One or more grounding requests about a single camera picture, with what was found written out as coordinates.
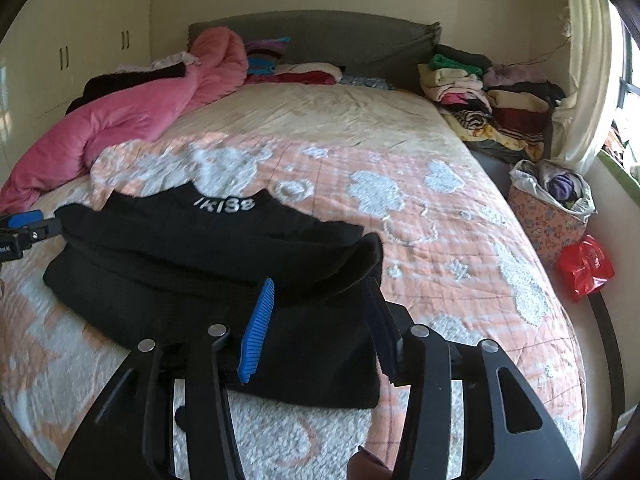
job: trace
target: white wardrobe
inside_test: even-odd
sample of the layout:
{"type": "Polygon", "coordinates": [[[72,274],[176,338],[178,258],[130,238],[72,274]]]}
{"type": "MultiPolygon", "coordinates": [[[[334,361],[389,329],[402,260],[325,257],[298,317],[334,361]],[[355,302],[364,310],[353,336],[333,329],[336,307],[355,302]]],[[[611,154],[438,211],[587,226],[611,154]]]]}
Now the white wardrobe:
{"type": "Polygon", "coordinates": [[[0,43],[0,185],[92,77],[150,61],[150,0],[28,0],[0,43]]]}

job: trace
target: gray headboard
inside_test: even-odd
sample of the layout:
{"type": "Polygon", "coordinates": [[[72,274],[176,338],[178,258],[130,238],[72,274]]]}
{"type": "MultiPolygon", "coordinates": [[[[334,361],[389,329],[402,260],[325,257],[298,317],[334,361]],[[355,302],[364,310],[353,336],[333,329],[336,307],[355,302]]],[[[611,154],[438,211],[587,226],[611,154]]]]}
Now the gray headboard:
{"type": "Polygon", "coordinates": [[[340,10],[283,10],[193,23],[189,47],[207,28],[226,26],[243,40],[290,36],[283,63],[323,61],[345,67],[345,74],[382,77],[420,91],[418,63],[430,60],[440,41],[439,23],[420,23],[340,10]]]}

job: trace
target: bed sheet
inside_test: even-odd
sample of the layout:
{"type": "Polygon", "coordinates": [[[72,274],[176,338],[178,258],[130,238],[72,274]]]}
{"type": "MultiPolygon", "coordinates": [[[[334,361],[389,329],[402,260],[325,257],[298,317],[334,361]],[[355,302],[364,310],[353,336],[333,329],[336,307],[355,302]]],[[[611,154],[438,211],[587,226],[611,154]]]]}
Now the bed sheet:
{"type": "MultiPolygon", "coordinates": [[[[185,116],[155,144],[103,152],[89,177],[44,196],[99,208],[111,189],[151,194],[194,180],[210,196],[262,188],[323,220],[375,230],[382,290],[446,338],[500,342],[542,398],[576,460],[586,416],[577,338],[533,248],[494,184],[428,101],[405,92],[262,84],[185,116]]],[[[61,237],[4,268],[4,413],[53,475],[86,410],[126,356],[42,282],[61,237]]],[[[177,403],[183,394],[177,385],[177,403]]],[[[343,478],[356,446],[392,464],[408,401],[382,378],[375,410],[289,406],[232,394],[249,479],[343,478]]],[[[454,388],[449,477],[460,472],[462,394],[454,388]]],[[[188,477],[175,429],[177,472],[188,477]]]]}

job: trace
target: white curtain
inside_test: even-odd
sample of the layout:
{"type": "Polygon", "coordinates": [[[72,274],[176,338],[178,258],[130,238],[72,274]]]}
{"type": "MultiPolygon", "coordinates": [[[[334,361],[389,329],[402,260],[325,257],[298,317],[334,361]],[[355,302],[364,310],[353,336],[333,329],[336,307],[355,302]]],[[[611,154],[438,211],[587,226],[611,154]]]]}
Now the white curtain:
{"type": "Polygon", "coordinates": [[[559,166],[584,175],[613,120],[622,52],[612,48],[616,31],[612,30],[608,0],[569,0],[569,10],[570,87],[567,99],[553,114],[551,156],[559,166]]]}

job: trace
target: metal screw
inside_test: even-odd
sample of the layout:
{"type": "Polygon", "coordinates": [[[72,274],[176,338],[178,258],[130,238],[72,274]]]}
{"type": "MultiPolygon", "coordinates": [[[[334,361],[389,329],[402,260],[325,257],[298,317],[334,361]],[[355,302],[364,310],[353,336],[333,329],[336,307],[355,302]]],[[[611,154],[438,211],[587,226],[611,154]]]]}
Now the metal screw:
{"type": "Polygon", "coordinates": [[[413,325],[411,327],[411,333],[416,337],[428,337],[429,336],[429,328],[425,325],[413,325]]]}
{"type": "Polygon", "coordinates": [[[498,343],[491,339],[485,339],[480,343],[480,346],[482,347],[482,350],[489,352],[489,354],[495,354],[500,349],[498,343]]]}
{"type": "Polygon", "coordinates": [[[147,352],[151,352],[155,347],[156,342],[153,339],[145,339],[143,341],[140,341],[140,343],[138,344],[138,350],[144,352],[145,354],[147,352]]]}
{"type": "Polygon", "coordinates": [[[211,337],[222,337],[226,334],[226,326],[220,324],[212,325],[207,332],[211,337]]]}

